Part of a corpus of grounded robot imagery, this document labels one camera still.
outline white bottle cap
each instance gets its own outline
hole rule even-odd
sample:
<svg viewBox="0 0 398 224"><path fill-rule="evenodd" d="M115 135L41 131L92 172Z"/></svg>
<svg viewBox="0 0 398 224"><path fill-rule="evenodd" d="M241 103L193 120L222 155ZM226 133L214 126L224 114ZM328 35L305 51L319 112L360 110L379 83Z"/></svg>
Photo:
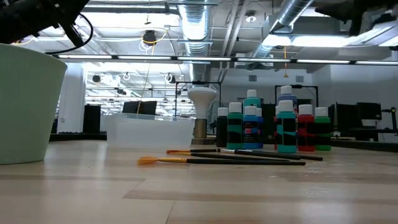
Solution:
<svg viewBox="0 0 398 224"><path fill-rule="evenodd" d="M255 106L245 106L244 115L255 116L257 115L257 108Z"/></svg>
<svg viewBox="0 0 398 224"><path fill-rule="evenodd" d="M280 88L280 94L292 94L292 86L282 86Z"/></svg>
<svg viewBox="0 0 398 224"><path fill-rule="evenodd" d="M261 108L256 108L256 116L257 117L262 117L262 109Z"/></svg>
<svg viewBox="0 0 398 224"><path fill-rule="evenodd" d="M328 108L315 108L315 116L329 116Z"/></svg>
<svg viewBox="0 0 398 224"><path fill-rule="evenodd" d="M275 116L277 116L279 114L279 106L275 107Z"/></svg>
<svg viewBox="0 0 398 224"><path fill-rule="evenodd" d="M298 106L299 115L312 115L312 105L299 105Z"/></svg>
<svg viewBox="0 0 398 224"><path fill-rule="evenodd" d="M293 112L293 101L292 100L281 100L279 101L279 112Z"/></svg>
<svg viewBox="0 0 398 224"><path fill-rule="evenodd" d="M228 116L228 108L218 108L218 116Z"/></svg>
<svg viewBox="0 0 398 224"><path fill-rule="evenodd" d="M230 113L242 113L242 103L240 103L240 102L229 103L229 112Z"/></svg>
<svg viewBox="0 0 398 224"><path fill-rule="evenodd" d="M257 97L257 90L248 90L248 97Z"/></svg>

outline red paint bottle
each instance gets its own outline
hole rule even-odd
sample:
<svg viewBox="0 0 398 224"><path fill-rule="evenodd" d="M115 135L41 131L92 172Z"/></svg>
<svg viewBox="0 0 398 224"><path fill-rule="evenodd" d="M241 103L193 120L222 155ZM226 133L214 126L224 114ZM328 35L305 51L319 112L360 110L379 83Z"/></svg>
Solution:
<svg viewBox="0 0 398 224"><path fill-rule="evenodd" d="M276 131L276 127L278 125L278 119L276 116L279 114L279 106L275 107L275 118L274 118L274 124L275 124L275 132L274 132L274 150L278 150L278 142L279 142L279 137L278 137L278 132Z"/></svg>
<svg viewBox="0 0 398 224"><path fill-rule="evenodd" d="M297 148L301 152L315 152L315 118L312 105L298 106Z"/></svg>

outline light green planter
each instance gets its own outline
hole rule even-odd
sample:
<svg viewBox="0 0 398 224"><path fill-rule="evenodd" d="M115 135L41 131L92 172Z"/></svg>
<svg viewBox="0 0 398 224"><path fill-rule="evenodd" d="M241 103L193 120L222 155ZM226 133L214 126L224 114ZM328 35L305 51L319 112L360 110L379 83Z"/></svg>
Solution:
<svg viewBox="0 0 398 224"><path fill-rule="evenodd" d="M0 44L0 164L44 159L67 66Z"/></svg>

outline table surface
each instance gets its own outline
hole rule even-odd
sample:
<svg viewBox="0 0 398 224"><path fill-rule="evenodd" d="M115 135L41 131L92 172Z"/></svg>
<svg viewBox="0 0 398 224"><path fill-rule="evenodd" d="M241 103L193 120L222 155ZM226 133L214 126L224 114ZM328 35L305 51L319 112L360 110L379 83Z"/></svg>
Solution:
<svg viewBox="0 0 398 224"><path fill-rule="evenodd" d="M0 223L398 223L398 154L316 155L306 166L138 167L166 155L52 142L42 162L0 166Z"/></svg>

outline paint bottle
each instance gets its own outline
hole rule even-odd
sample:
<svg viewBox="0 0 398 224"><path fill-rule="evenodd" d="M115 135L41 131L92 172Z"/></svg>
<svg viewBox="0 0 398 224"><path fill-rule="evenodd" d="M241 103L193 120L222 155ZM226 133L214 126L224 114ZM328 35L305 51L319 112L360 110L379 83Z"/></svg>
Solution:
<svg viewBox="0 0 398 224"><path fill-rule="evenodd" d="M298 106L297 149L301 152L315 152L314 116L312 105Z"/></svg>
<svg viewBox="0 0 398 224"><path fill-rule="evenodd" d="M227 149L243 149L242 103L229 103Z"/></svg>
<svg viewBox="0 0 398 224"><path fill-rule="evenodd" d="M259 147L259 118L255 106L244 107L243 117L243 148L257 149Z"/></svg>
<svg viewBox="0 0 398 224"><path fill-rule="evenodd" d="M264 125L264 118L262 118L262 109L257 108L257 119L258 119L258 142L259 142L259 149L262 149L264 147L264 138L263 138L263 125Z"/></svg>
<svg viewBox="0 0 398 224"><path fill-rule="evenodd" d="M277 125L278 125L278 119L277 116L279 114L279 106L275 107L275 118L274 118L274 125L275 125L275 132L274 132L274 150L278 150L278 144L279 142L282 142L282 138L278 135L277 132Z"/></svg>
<svg viewBox="0 0 398 224"><path fill-rule="evenodd" d="M319 151L330 151L331 123L327 107L315 108L315 143Z"/></svg>
<svg viewBox="0 0 398 224"><path fill-rule="evenodd" d="M280 95L278 96L278 105L281 100L292 100L294 112L297 113L297 97L293 95L292 86L282 86L280 88Z"/></svg>
<svg viewBox="0 0 398 224"><path fill-rule="evenodd" d="M216 145L226 147L228 135L228 108L218 108Z"/></svg>
<svg viewBox="0 0 398 224"><path fill-rule="evenodd" d="M257 98L257 90L248 90L247 98L243 100L243 108L247 106L261 108L261 100Z"/></svg>
<svg viewBox="0 0 398 224"><path fill-rule="evenodd" d="M278 142L278 152L296 152L296 114L292 100L279 101L279 114L277 115L277 134L282 139Z"/></svg>

